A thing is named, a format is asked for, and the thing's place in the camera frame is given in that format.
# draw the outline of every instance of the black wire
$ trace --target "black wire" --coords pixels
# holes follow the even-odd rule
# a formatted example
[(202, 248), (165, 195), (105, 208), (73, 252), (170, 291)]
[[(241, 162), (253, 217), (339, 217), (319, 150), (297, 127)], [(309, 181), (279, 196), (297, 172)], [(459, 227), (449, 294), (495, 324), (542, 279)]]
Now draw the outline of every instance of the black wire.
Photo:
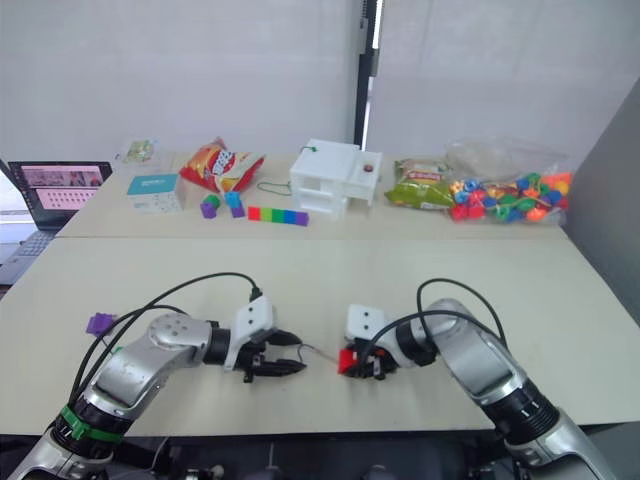
[[(87, 373), (87, 375), (84, 377), (84, 380), (82, 380), (82, 382), (76, 388), (73, 389), (73, 391), (71, 393), (71, 396), (69, 397), (69, 404), (72, 405), (78, 399), (78, 397), (84, 391), (84, 389), (87, 388), (87, 386), (89, 385), (89, 382), (91, 381), (93, 376), (96, 374), (96, 372), (100, 368), (100, 365), (102, 364), (102, 362), (104, 362), (105, 358), (107, 358), (107, 356), (109, 355), (109, 350), (112, 350), (116, 346), (116, 344), (118, 343), (120, 338), (122, 338), (122, 336), (126, 333), (126, 331), (129, 329), (129, 327), (131, 327), (131, 325), (133, 325), (133, 323), (138, 318), (140, 318), (140, 316), (143, 313), (145, 313), (148, 310), (151, 310), (151, 307), (154, 307), (155, 304), (158, 303), (160, 300), (162, 300), (163, 298), (165, 298), (165, 297), (171, 295), (172, 293), (180, 290), (181, 288), (187, 287), (187, 286), (189, 286), (189, 285), (191, 285), (193, 283), (200, 282), (202, 280), (207, 280), (207, 279), (216, 278), (216, 277), (239, 277), (239, 278), (244, 278), (245, 280), (247, 280), (251, 284), (251, 300), (253, 300), (254, 298), (259, 297), (262, 294), (262, 292), (260, 291), (260, 288), (258, 287), (256, 282), (253, 281), (253, 279), (251, 277), (249, 277), (248, 275), (245, 275), (244, 273), (238, 273), (238, 272), (210, 273), (208, 275), (202, 275), (200, 277), (192, 278), (191, 280), (187, 280), (186, 282), (183, 282), (183, 283), (181, 283), (179, 285), (176, 285), (173, 288), (170, 288), (169, 290), (165, 291), (164, 293), (158, 295), (156, 298), (151, 300), (144, 307), (139, 308), (138, 310), (135, 310), (134, 312), (130, 312), (132, 314), (131, 319), (127, 323), (124, 324), (124, 326), (120, 329), (120, 331), (118, 331), (118, 333), (115, 334), (115, 336), (113, 337), (113, 339), (109, 343), (109, 349), (105, 350), (104, 352), (102, 352), (100, 354), (100, 356), (98, 357), (96, 362), (91, 367), (91, 370), (89, 370), (89, 373)], [(125, 319), (126, 319), (126, 315), (124, 317), (118, 319), (118, 323), (121, 323)], [(95, 347), (98, 345), (98, 343), (99, 343), (99, 341), (97, 343), (94, 342), (91, 345), (90, 353), (93, 353), (93, 350), (95, 350)], [(84, 359), (83, 359), (83, 365), (81, 366), (82, 369), (86, 368), (87, 362), (84, 362)]]
[(455, 310), (426, 310), (426, 311), (415, 312), (415, 313), (412, 313), (410, 315), (406, 315), (406, 316), (404, 316), (402, 318), (399, 318), (397, 320), (394, 320), (393, 322), (388, 323), (387, 325), (382, 327), (378, 331), (378, 333), (376, 333), (373, 336), (373, 338), (367, 342), (367, 344), (365, 345), (364, 349), (362, 350), (362, 353), (359, 355), (360, 358), (358, 358), (358, 363), (354, 367), (356, 369), (356, 371), (360, 370), (362, 367), (364, 367), (365, 363), (367, 362), (367, 358), (369, 357), (369, 355), (371, 355), (371, 352), (375, 348), (376, 343), (378, 343), (378, 340), (380, 340), (380, 338), (382, 338), (382, 336), (385, 333), (387, 333), (389, 330), (392, 330), (392, 329), (398, 327), (399, 325), (402, 325), (403, 323), (410, 322), (411, 320), (413, 320), (415, 318), (420, 318), (421, 316), (428, 317), (428, 316), (431, 316), (431, 315), (453, 315), (454, 317), (462, 318), (463, 320), (466, 320), (466, 321), (468, 321), (470, 323), (473, 323), (475, 326), (477, 326), (481, 330), (483, 330), (483, 331), (495, 336), (495, 333), (493, 333), (491, 331), (491, 329), (487, 328), (485, 325), (480, 323), (478, 320), (473, 318), (471, 315), (466, 315), (464, 313), (456, 312)]
[[(450, 283), (452, 285), (456, 285), (460, 288), (465, 289), (469, 293), (473, 294), (478, 300), (480, 300), (484, 304), (484, 306), (487, 307), (487, 310), (489, 310), (489, 313), (491, 313), (491, 316), (493, 317), (493, 321), (496, 323), (496, 327), (498, 328), (498, 337), (500, 338), (500, 341), (504, 345), (504, 348), (506, 348), (507, 351), (509, 350), (509, 347), (507, 346), (507, 337), (504, 334), (504, 329), (502, 328), (502, 322), (500, 322), (500, 319), (498, 318), (498, 314), (496, 313), (496, 311), (493, 309), (493, 307), (491, 306), (491, 304), (486, 298), (484, 298), (482, 295), (480, 295), (480, 293), (478, 293), (473, 288), (471, 288), (470, 286), (462, 282), (458, 282), (457, 280), (452, 280), (450, 278), (431, 278), (421, 283), (420, 286), (418, 287), (418, 291), (416, 292), (416, 304), (418, 306), (418, 312), (422, 312), (422, 290), (424, 289), (424, 287), (432, 283)], [(424, 321), (424, 316), (420, 315), (419, 318), (420, 318), (420, 324), (422, 325), (422, 328), (425, 331), (427, 339), (431, 340), (432, 339), (431, 332), (427, 328), (427, 324)]]
[[(154, 310), (154, 309), (173, 310), (174, 312), (177, 312), (177, 313), (185, 313), (183, 310), (180, 310), (178, 307), (174, 307), (172, 305), (154, 305), (153, 307), (148, 308), (147, 310)], [(71, 394), (69, 397), (70, 402), (71, 402), (71, 398), (73, 397), (73, 393), (80, 386), (80, 382), (82, 381), (82, 377), (84, 375), (84, 370), (85, 368), (87, 368), (87, 363), (89, 363), (89, 360), (91, 359), (91, 356), (93, 355), (93, 352), (95, 351), (96, 347), (100, 343), (104, 342), (106, 351), (112, 352), (113, 348), (109, 347), (109, 345), (105, 342), (104, 338), (107, 335), (109, 335), (116, 326), (121, 324), (127, 318), (130, 318), (131, 316), (133, 316), (138, 311), (140, 311), (140, 309), (133, 310), (132, 312), (126, 313), (125, 315), (121, 316), (116, 321), (114, 321), (107, 329), (105, 329), (100, 335), (98, 335), (96, 339), (93, 341), (91, 346), (88, 348), (87, 353), (85, 353), (84, 357), (82, 358), (82, 362), (80, 362), (80, 367), (78, 367), (78, 372), (76, 373), (76, 378), (73, 380), (73, 386), (71, 387)]]

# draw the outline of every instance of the blue block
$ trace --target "blue block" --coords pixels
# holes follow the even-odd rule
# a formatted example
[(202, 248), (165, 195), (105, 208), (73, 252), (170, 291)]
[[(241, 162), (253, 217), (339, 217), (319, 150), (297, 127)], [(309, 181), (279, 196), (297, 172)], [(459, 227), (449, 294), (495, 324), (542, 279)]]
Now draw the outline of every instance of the blue block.
[(482, 203), (484, 204), (485, 208), (491, 208), (495, 207), (498, 204), (498, 201), (493, 197), (485, 197)]
[(291, 225), (295, 225), (296, 223), (296, 212), (293, 210), (285, 210), (284, 211), (284, 223), (289, 223)]
[(238, 192), (225, 193), (224, 201), (227, 202), (227, 205), (229, 205), (229, 208), (242, 207), (242, 202), (240, 201), (240, 195), (238, 194)]

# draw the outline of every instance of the white wall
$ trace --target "white wall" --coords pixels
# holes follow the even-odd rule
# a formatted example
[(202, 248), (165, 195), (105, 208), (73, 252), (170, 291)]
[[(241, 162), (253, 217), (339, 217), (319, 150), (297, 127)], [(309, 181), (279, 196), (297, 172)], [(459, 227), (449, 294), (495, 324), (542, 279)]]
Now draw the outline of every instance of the white wall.
[(353, 135), (351, 0), (0, 0), (0, 156), (110, 160), (134, 137), (292, 152)]
[(640, 75), (637, 0), (386, 0), (367, 149), (506, 135), (578, 165)]

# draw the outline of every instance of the green snack bag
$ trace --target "green snack bag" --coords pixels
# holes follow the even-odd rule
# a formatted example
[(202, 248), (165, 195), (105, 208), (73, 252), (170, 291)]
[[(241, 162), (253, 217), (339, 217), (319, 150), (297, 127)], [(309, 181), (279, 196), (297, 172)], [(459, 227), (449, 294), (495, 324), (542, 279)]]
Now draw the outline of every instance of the green snack bag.
[(385, 192), (394, 205), (427, 210), (453, 207), (453, 196), (445, 176), (451, 168), (440, 157), (395, 162), (396, 184)]

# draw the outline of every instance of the laptop screen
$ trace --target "laptop screen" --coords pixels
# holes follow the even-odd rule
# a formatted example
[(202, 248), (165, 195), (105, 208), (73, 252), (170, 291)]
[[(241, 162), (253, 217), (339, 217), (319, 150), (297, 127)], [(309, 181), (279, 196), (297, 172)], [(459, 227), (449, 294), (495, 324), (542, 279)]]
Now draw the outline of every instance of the laptop screen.
[(40, 230), (60, 230), (111, 175), (108, 162), (9, 162)]

